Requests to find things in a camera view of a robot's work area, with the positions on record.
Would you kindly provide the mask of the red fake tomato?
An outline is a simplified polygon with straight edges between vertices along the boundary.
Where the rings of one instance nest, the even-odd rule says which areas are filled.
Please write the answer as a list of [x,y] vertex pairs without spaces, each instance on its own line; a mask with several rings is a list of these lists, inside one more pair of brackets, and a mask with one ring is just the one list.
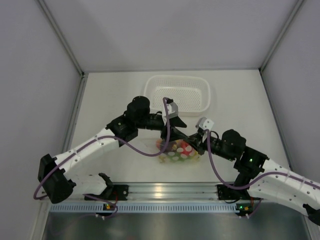
[[195,155],[195,150],[185,141],[180,143],[179,150],[182,158],[193,157]]

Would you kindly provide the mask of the clear zip top bag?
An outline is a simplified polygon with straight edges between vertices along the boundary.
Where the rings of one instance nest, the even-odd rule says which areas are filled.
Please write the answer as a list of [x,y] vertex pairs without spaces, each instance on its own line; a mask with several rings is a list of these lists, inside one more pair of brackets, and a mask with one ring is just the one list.
[[[161,138],[143,138],[139,140],[142,151],[148,154],[160,152],[166,140]],[[156,156],[160,164],[195,164],[200,161],[199,153],[186,141],[178,139],[170,141],[163,153]]]

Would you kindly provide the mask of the green fake grapes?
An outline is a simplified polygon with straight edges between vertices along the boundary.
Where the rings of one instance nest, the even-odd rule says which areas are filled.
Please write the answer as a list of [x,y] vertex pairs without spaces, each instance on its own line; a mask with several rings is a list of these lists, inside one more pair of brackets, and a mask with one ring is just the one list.
[[171,151],[162,153],[159,156],[161,163],[183,163],[195,160],[198,157],[198,153],[195,151],[195,155],[187,158],[182,158],[180,151]]

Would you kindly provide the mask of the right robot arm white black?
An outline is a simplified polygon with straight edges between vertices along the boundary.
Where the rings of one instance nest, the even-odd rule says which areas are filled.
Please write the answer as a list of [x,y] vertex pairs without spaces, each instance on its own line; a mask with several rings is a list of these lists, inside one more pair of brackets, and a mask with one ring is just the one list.
[[[248,195],[291,208],[316,225],[320,224],[320,185],[287,169],[266,154],[246,145],[246,139],[230,129],[220,139],[208,130],[184,137],[201,155],[208,153],[214,174],[240,199]],[[233,184],[224,182],[213,162],[213,155],[233,161],[238,176]]]

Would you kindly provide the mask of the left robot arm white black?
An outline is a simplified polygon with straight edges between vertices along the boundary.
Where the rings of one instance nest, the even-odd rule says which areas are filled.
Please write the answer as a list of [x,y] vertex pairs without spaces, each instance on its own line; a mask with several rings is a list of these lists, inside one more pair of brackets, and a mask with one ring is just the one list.
[[[126,111],[112,120],[94,137],[64,153],[52,157],[46,154],[40,159],[37,179],[39,186],[33,198],[43,189],[45,196],[53,204],[68,199],[72,194],[84,195],[92,200],[107,200],[113,194],[113,183],[104,174],[79,177],[78,171],[104,154],[128,146],[135,152],[146,157],[157,157],[163,154],[169,143],[174,139],[176,128],[187,125],[179,118],[179,110],[173,99],[162,99],[161,113],[150,112],[150,100],[145,96],[137,96],[127,105]],[[163,147],[157,153],[146,153],[130,144],[138,136],[139,130],[160,131],[165,139]]]

